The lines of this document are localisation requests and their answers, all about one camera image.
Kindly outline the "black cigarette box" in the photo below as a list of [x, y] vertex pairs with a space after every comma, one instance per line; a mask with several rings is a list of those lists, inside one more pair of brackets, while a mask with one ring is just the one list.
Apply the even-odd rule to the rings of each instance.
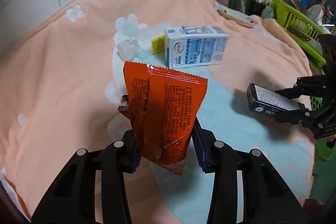
[[274, 116], [279, 112], [296, 111], [305, 108], [301, 103], [253, 83], [248, 86], [247, 99], [250, 111], [270, 116]]

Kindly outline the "orange snack packet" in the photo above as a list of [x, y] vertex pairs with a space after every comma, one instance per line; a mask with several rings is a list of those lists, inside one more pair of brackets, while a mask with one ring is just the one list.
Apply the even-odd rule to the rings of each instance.
[[119, 112], [131, 124], [145, 159], [180, 175], [208, 80], [155, 65], [127, 61], [123, 66], [127, 99]]

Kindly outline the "green perforated trash basket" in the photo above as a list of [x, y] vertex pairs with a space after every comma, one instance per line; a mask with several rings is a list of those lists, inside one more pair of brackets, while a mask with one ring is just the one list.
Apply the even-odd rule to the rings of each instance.
[[[319, 97], [310, 98], [311, 109], [313, 111], [319, 110], [323, 105], [323, 99]], [[327, 162], [335, 154], [335, 140], [327, 142], [325, 138], [327, 137], [328, 132], [326, 132], [326, 127], [322, 123], [318, 124], [318, 128], [322, 130], [318, 136], [318, 139], [315, 139], [315, 158], [317, 160]]]

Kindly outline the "cleaver knife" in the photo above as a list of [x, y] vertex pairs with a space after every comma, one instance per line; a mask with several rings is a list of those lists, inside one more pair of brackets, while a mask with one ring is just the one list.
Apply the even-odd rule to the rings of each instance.
[[322, 47], [320, 43], [314, 40], [313, 38], [311, 38], [309, 35], [307, 35], [306, 33], [302, 32], [300, 29], [294, 26], [291, 26], [289, 28], [289, 31], [295, 36], [297, 36], [298, 38], [300, 38], [301, 40], [303, 40], [304, 42], [308, 43], [312, 48], [314, 48], [320, 54], [322, 54]]

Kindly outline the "green dish rack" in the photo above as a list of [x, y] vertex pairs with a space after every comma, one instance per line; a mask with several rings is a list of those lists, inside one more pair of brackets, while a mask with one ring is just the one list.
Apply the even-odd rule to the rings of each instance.
[[272, 0], [272, 7], [274, 18], [282, 27], [282, 29], [302, 48], [302, 50], [319, 68], [325, 66], [326, 60], [323, 57], [323, 53], [320, 54], [308, 43], [292, 34], [289, 31], [289, 28], [291, 26], [297, 27], [317, 42], [319, 42], [319, 36], [324, 35], [325, 32], [308, 17], [301, 14], [299, 11], [295, 10], [290, 5], [287, 5], [281, 0]]

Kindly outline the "steel bowl in rack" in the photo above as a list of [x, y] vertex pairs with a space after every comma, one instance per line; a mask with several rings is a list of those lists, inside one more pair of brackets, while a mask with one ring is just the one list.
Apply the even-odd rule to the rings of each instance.
[[295, 10], [299, 11], [301, 14], [307, 16], [307, 8], [299, 0], [282, 0], [287, 5], [290, 5]]

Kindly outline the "white ceramic dish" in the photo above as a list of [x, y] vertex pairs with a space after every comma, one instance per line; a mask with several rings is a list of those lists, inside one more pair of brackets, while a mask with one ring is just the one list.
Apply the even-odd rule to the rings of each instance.
[[258, 22], [254, 18], [228, 7], [218, 9], [218, 13], [225, 19], [233, 20], [243, 27], [254, 28], [254, 26], [258, 25]]

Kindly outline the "peach floral towel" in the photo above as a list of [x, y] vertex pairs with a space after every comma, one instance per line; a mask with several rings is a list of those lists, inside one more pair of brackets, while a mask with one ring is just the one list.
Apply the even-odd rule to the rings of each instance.
[[218, 14], [215, 0], [74, 0], [1, 54], [1, 167], [27, 216], [77, 149], [103, 149], [130, 129], [117, 110], [126, 92], [117, 44], [127, 26], [162, 22], [228, 34], [222, 63], [186, 68], [208, 80], [198, 119], [234, 149], [262, 150], [299, 202], [309, 197], [310, 132], [247, 106], [250, 83], [277, 90], [311, 74], [276, 21], [240, 26]]

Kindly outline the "blue white milk carton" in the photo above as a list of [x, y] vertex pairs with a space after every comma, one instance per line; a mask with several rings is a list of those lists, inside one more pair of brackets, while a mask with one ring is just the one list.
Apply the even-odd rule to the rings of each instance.
[[168, 68], [180, 69], [220, 64], [229, 35], [218, 26], [165, 28]]

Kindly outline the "small clear plastic bottle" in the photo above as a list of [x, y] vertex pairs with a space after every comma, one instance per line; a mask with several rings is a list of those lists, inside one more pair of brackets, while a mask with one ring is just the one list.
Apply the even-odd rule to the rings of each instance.
[[139, 41], [133, 38], [128, 38], [117, 45], [118, 54], [123, 61], [132, 61], [135, 58], [143, 60], [164, 49], [164, 35]]

